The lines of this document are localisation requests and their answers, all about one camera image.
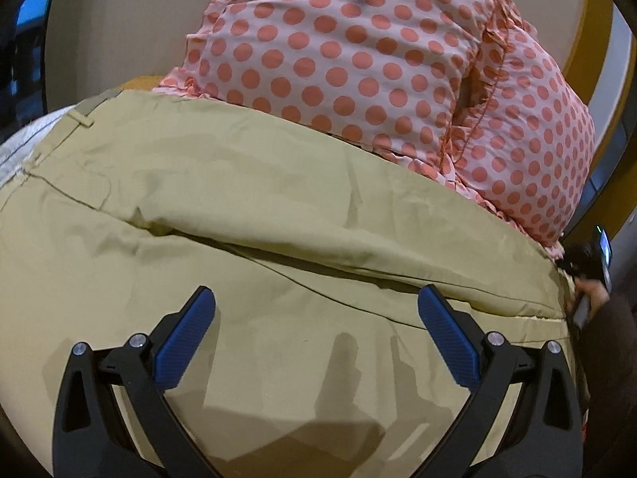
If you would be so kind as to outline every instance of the hand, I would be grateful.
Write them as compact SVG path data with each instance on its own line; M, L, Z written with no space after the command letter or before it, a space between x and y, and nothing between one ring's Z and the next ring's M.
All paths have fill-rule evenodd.
M582 280L581 278L575 279L575 297L569 300L566 304L566 310L569 314L573 313L573 307L578 302L579 297L582 294L587 294L590 299L590 314L588 319L592 319L602 306L610 300L608 292L598 280Z

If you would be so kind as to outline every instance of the black device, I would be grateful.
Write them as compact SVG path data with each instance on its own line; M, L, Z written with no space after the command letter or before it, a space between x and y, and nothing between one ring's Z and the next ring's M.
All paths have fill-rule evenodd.
M563 258L557 261L557 267L569 275L589 280L599 280L610 293L612 285L608 272L613 259L613 250L606 231L596 226L587 243L573 245L565 250ZM588 296L582 295L574 307L573 325L579 330L584 328L590 313Z
M566 248L564 256L557 261L557 267L566 271L572 277L585 278L600 281L607 292L611 292L612 284L608 269L613 259L613 250L608 240L606 231L601 226L596 226L590 240L584 244L573 245ZM590 395L586 385L584 367L579 359L580 336L582 329L588 323L590 315L590 299L583 294L573 307L573 314L566 318L569 333L573 342L575 356L575 382L577 387L577 399L580 404L580 414L585 417L588 410Z
M85 342L72 348L55 411L55 478L221 478L163 395L179 383L214 312L214 295L200 287L148 336L101 351ZM530 349L485 334L434 285L420 291L418 312L453 378L471 394L412 478L580 478L582 425L561 346ZM522 390L498 450L472 464L514 383ZM113 386L125 388L163 467L138 454Z

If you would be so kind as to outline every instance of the seam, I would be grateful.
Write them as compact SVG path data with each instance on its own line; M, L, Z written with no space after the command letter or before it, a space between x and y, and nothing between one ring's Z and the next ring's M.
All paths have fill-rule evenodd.
M221 19L221 17L226 13L226 11L228 10L228 8L233 4L233 0L211 0L210 3L208 4L208 7L206 8L206 10L204 11L204 17L203 17L203 22L201 24L201 26L199 27L199 29L194 33L194 34L188 34L186 36L186 55L188 53L189 50L189 45L190 45L190 39L192 37L197 37L201 34L203 34L204 32L202 32L202 30L204 30L204 24L206 21L206 14L208 9L213 9L213 11L215 13L218 14L218 17L216 18L216 20L214 21L214 23L210 23L209 27L210 30L213 30L214 27L216 27L217 22L219 19ZM205 32L206 36L209 36L211 34L211 32ZM201 88L199 86L199 84L195 81L195 79L193 78L193 75L188 75L186 77L186 79L184 80L183 83L178 83L177 86L162 86L162 83L164 81L164 79L162 79L161 81L159 81L159 87L165 87L165 88L175 88L177 91L182 92L185 95L180 95L182 97L188 97L188 98L207 98L205 95L205 88Z
M50 130L49 134L45 138L43 138L42 141L33 150L33 152L31 153L31 157L28 160L25 160L25 162L22 164L22 170L24 170L26 174L35 176L35 174L29 172L29 170L26 169L25 167L27 165L33 168L38 167L42 162L47 160L47 158L49 158L49 156L51 156L58 147L60 147L64 142L66 142L69 136L71 136L79 126L80 126L79 122L73 121L73 126L69 128L70 130L66 132L65 136L60 140L60 142L57 145L47 145L48 140L54 139L53 135L51 134L53 132L53 129ZM46 147L47 149L45 151L36 152L37 148L39 147Z
M219 243L219 245L222 245L229 252L234 253L235 255L237 255L237 256L239 256L239 257L241 257L243 259L246 259L246 260L248 260L250 262L256 263L259 266L262 266L263 268L269 269L270 271L275 272L276 274L284 277L285 279L289 280L290 282L293 282L296 285L300 285L302 288L307 289L308 291L313 292L314 294L322 296L323 298L327 298L328 300L330 300L332 302L338 303L340 305L343 305L345 307L349 307L351 309L354 309L354 310L357 310L357 311L360 311L360 312L363 312L363 313L368 313L368 314L371 314L373 316L384 318L385 320L388 320L389 322L392 322L393 324L405 325L406 327L412 327L414 329L420 329L420 330L423 330L423 331L428 331L428 329L425 327L425 325L413 325L413 324L409 324L409 323L406 323L406 322L401 322L399 320L388 318L385 315L382 315L382 314L379 314L379 313L375 313L373 311L368 311L367 309L361 309L361 308L356 307L354 305L351 305L351 304L342 302L340 300L337 300L337 299L333 298L332 296L329 296L328 294L326 294L324 292L316 290L313 287L311 287L311 286L309 286L307 284L304 284L303 282L300 282L300 281L298 281L295 278L292 278L291 276L285 274L282 271L278 271L277 269L272 268L272 266L270 266L268 263L266 263L264 261L260 261L259 259L256 259L256 258L248 255L247 253L244 253L243 250L237 248L235 245L230 245L230 244L224 243L222 241L215 241L215 242ZM515 318L515 319L521 319L521 320L533 319L533 317L529 317L529 316L507 316L507 317L498 316L498 315L493 315L493 316L496 316L498 318L512 318L512 319ZM544 320L549 320L550 321L552 319L534 319L534 320L535 321L544 321ZM559 340L568 340L569 338L568 338L568 335L566 335L565 337L552 338L552 339L554 339L556 341L559 341ZM547 341L547 340L524 340L524 341L514 341L514 343L544 343L545 341Z
M2 214L2 211L4 210L4 207L7 205L7 203L9 203L9 200L14 196L16 190L18 190L22 185L24 185L24 183L27 182L27 180L29 179L29 176L21 169L18 170L18 172L16 172L12 178L5 183L5 185L7 184L11 184L12 181L16 181L15 178L18 176L18 174L20 174L20 172L22 174L24 174L26 177L19 182L17 185L15 185L15 188L11 189L11 191L9 191L9 195L4 199L2 205L0 206L0 214Z
M476 129L480 126L480 124L484 120L484 117L485 117L485 115L487 114L487 111L488 111L488 104L489 104L490 100L493 98L493 95L495 95L496 90L499 87L499 84L502 82L502 78L501 78L502 67L504 66L504 61L507 59L507 56L509 55L509 53L507 52L507 46L508 46L508 41L509 41L509 36L510 36L508 15L506 14L506 12L504 12L504 9L502 8L502 5L501 5L500 1L498 1L498 0L494 0L494 1L496 3L496 6L501 8L502 13L507 18L507 19L504 20L504 23L506 24L506 46L504 47L504 52L502 53L502 59L500 60L499 65L498 65L498 75L496 76L496 81L493 84L493 86L491 87L491 92L490 92L490 95L488 96L488 99L486 100L486 102L482 106L482 113L480 114L480 117L477 119L477 121L471 127L471 131L467 135L467 139L465 140L465 142L463 144L463 148L461 149L459 156L454 159L454 157L452 156L453 155L453 151L451 151L451 153L449 153L451 161L454 164L458 163L458 161L461 160L461 158L464 156L464 152L466 151L466 148L469 145L469 142L473 139L473 135L475 134ZM494 13L492 15L492 19L495 18L495 15L496 15L496 11L494 10ZM480 51L483 49L483 43L484 42L482 42L482 44L480 44ZM444 151L441 150L441 156L445 154L445 151L447 151L448 145L450 143L451 143L451 128L447 131L447 133L445 133L445 138L444 138L443 143L442 143L442 147L444 148ZM443 161L441 159L441 162L440 162L440 169L441 170L442 170L442 163L443 163Z
M0 166L3 166L5 163L7 163L11 158L13 158L15 156L15 154L22 149L25 145L27 145L32 139L33 137L42 132L42 130L46 129L47 127L49 127L53 122L55 122L56 120L59 120L61 117L57 117L54 118L53 120L50 120L46 123L43 123L42 126L35 130L33 132L33 134L31 136L29 136L24 142L22 142L20 145L17 146L17 148L14 149L14 151L12 151L4 160L0 161Z
M146 231L146 232L149 232L149 230L148 230L148 229L146 229L146 228L139 228L139 227L137 227L137 226L135 226L135 225L132 225L132 224L128 223L128 221L122 221L122 220L120 220L120 219L118 219L118 218L116 218L116 217L114 217L114 216L112 216L112 215L108 214L107 212L104 212L104 211L103 211L103 210L101 210L101 209L95 208L95 207L93 207L93 206L91 206L91 205L89 205L89 204L85 203L84 201L80 201L80 200L78 200L78 199L74 198L73 196L71 196L71 195L70 195L70 194L68 194L67 192L64 192L63 190L61 190L61 189L60 189L60 188L58 188L57 186L53 185L53 183L51 183L49 180L47 180L46 178L44 178L44 177L42 177L42 176L40 176L40 175L38 175L38 174L33 174L33 173L29 173L29 172L25 172L25 174L26 174L28 177L33 177L33 178L35 178L35 179L37 179L37 180L40 180L40 181L42 181L42 182L46 183L46 184L47 184L48 186L50 186L53 190L55 190L56 192L58 192L58 193L59 193L59 194L61 194L62 196L65 196L65 198L70 199L72 202L75 202L76 204L79 204L79 205L81 205L81 206L85 206L85 207L87 207L87 208L88 208L88 209L90 209L90 210L93 210L93 211L95 211L95 212L98 212L99 214L104 214L104 215L107 215L107 216L109 216L109 217L111 217L111 218L113 218L113 219L115 219L115 220L118 220L118 221L121 221L121 222L123 222L123 223L126 223L126 224L128 224L129 226L132 226L133 228L135 228L135 229L137 229L137 230L144 230L144 231ZM0 213L1 213L1 212L2 212L2 210L4 209L4 205L8 202L8 200L11 198L11 196L9 196L9 197L5 200L5 203L2 205L2 209L0 209ZM373 311L368 311L368 310L366 310L366 309L361 309L361 308L356 307L356 306L354 306L354 305L351 305L351 304L348 304L348 303L342 302L342 301L340 301L340 300L337 300L337 299L335 299L335 298L333 298L333 297L331 297L331 296L329 296L329 295L327 295L327 294L325 294L325 293L323 293L323 292L320 292L320 291L318 291L318 290L316 290L316 289L313 289L313 287L310 287L309 285L304 284L303 282L300 282L300 281L296 280L295 278L292 278L291 276L289 276L289 275L285 274L284 272L281 272L281 271L278 271L278 270L277 270L277 269L275 269L275 268L272 268L272 266L268 265L266 262L260 261L259 259L256 259L255 257L252 257L252 256L248 255L247 253L244 253L244 252L243 252L243 250L241 250L240 248L238 248L236 245L232 245L232 244L224 243L223 241L219 241L219 240L217 240L217 239L213 239L213 238L211 238L211 237L206 237L206 239L209 239L209 240L211 240L211 241L214 241L214 242L218 243L220 246L223 246L225 249L227 249L229 252L233 253L234 255L237 255L237 256L239 256L239 257L242 257L242 258L244 258L244 259L246 259L246 260L249 260L249 261L251 261L251 262L253 262L253 263L258 264L259 266L262 266L262 267L264 267L264 268L266 268L266 269L269 269L270 271L273 271L273 272L275 272L276 274L278 274L278 275L280 275L280 276L282 276L282 277L286 278L286 279L287 279L287 280L289 280L290 282L293 282L293 283L295 283L296 285L299 285L299 286L303 287L304 289L307 289L307 290L309 290L310 292L313 292L313 293L315 293L315 294L317 294L317 295L320 295L320 296L322 296L322 297L324 297L324 298L326 298L326 299L328 299L328 300L330 300L330 301L332 301L332 302L339 303L339 304L341 304L341 305L343 305L343 306L346 306L346 307L349 307L349 308L355 309L355 310L360 311L360 312L363 312L363 313L368 313L368 314L371 314L371 315L374 315L374 316L377 316L377 317L384 318L384 319L386 319L386 320L388 320L389 322L392 322L392 323L394 323L394 324L405 325L406 327L413 327L413 328L415 328L415 329L421 329L421 330L425 330L425 331L427 331L427 328L426 328L424 325L422 325L422 326L418 326L418 325L413 325L413 324L409 324L409 323L406 323L406 322L401 322L401 321L399 321L399 320L395 320L395 319L388 318L387 316L381 315L381 314L379 314L379 313L375 313L375 312L373 312ZM432 282L433 284L446 284L445 282L437 282L437 281L431 281L431 282ZM462 286L462 285L457 285L457 284L454 284L454 285L456 285L457 287L461 287L461 288L463 288L463 289L473 289L473 290L477 290L476 288L472 288L472 287L468 287L468 286ZM498 296L498 295L495 295L495 294L493 294L493 293L489 293L488 291L482 291L482 292L485 292L485 293L490 294L490 295L492 295L492 296ZM542 318L537 318L537 317L519 316L519 315L516 315L516 316L498 316L498 315L493 315L493 316L496 316L496 317L498 317L498 318L507 318L507 319L509 319L509 318L511 318L511 319L523 319L523 320L532 320L532 321L560 321L560 320L552 319L552 318L542 319ZM554 338L554 339L556 339L556 340L566 340L566 339L568 339L568 336L567 336L567 337L563 337L563 338ZM546 341L546 340L526 340L526 341L516 341L515 343L541 343L541 342L544 342L544 341Z
M353 268L353 266L343 266L343 267L344 268ZM496 293L493 293L493 292L490 292L490 291L486 291L486 290L483 290L483 289L479 289L477 287L473 287L473 286L470 286L470 285L452 284L451 282L445 282L443 280L425 280L425 279L419 278L417 276L403 275L403 274L399 274L399 273L386 272L384 274L389 275L389 276L397 276L397 277L401 277L401 278L409 278L410 280L418 280L420 282L429 282L430 284L452 285L454 287L459 287L460 289L470 289L470 290L473 290L473 291L478 291L478 292L481 292L481 293L488 294L490 296L494 296L496 298L504 298L505 300L511 300L512 302L530 303L530 304L533 304L533 305L540 306L541 308L553 311L553 309L549 308L547 305L543 304L542 302L534 302L533 300L522 300L520 298L512 298L510 296L504 296L504 295L501 295L501 294L496 294Z

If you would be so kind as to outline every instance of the white fabric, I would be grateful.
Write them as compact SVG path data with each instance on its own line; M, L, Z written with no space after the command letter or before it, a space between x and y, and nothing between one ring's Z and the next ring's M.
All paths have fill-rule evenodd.
M15 176L37 143L53 129L63 114L74 107L68 106L34 120L0 145L0 186Z

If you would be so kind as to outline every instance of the khaki pants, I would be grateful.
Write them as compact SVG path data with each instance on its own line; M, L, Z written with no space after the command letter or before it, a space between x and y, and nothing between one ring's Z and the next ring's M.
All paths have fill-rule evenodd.
M569 349L566 281L456 193L259 111L102 100L0 190L0 402L49 468L72 345L149 332L198 285L217 318L169 399L227 477L410 476L467 398L418 318L425 284L485 331Z

